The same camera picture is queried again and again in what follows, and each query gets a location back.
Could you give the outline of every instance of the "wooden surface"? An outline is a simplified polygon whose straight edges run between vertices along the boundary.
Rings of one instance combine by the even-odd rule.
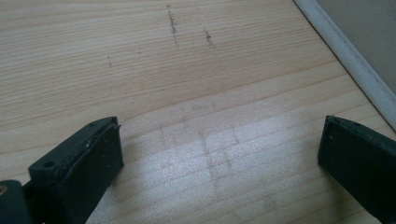
[[[326,115],[392,139],[291,0],[0,2],[0,178],[118,116],[88,223],[376,223],[317,166]]]

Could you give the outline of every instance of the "light wood tabletop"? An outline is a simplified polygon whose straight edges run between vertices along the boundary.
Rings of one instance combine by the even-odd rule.
[[[326,115],[396,139],[291,0],[0,1],[0,179],[122,125],[88,223],[376,223],[317,165]]]

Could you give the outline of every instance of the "wooden table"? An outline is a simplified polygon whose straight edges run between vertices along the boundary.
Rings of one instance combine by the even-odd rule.
[[[376,223],[317,166],[326,115],[396,138],[291,0],[0,3],[1,179],[122,123],[88,223]]]

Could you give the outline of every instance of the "black object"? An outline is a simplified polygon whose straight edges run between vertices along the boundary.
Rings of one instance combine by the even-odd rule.
[[[116,117],[92,122],[32,164],[23,188],[1,181],[0,223],[85,223],[123,166],[119,130]]]
[[[396,223],[395,141],[359,123],[328,116],[318,164],[379,221]]]

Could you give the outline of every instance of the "gray surface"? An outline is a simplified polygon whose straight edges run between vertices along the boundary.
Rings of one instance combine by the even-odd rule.
[[[396,92],[396,0],[317,1]]]
[[[396,0],[294,1],[396,130]]]

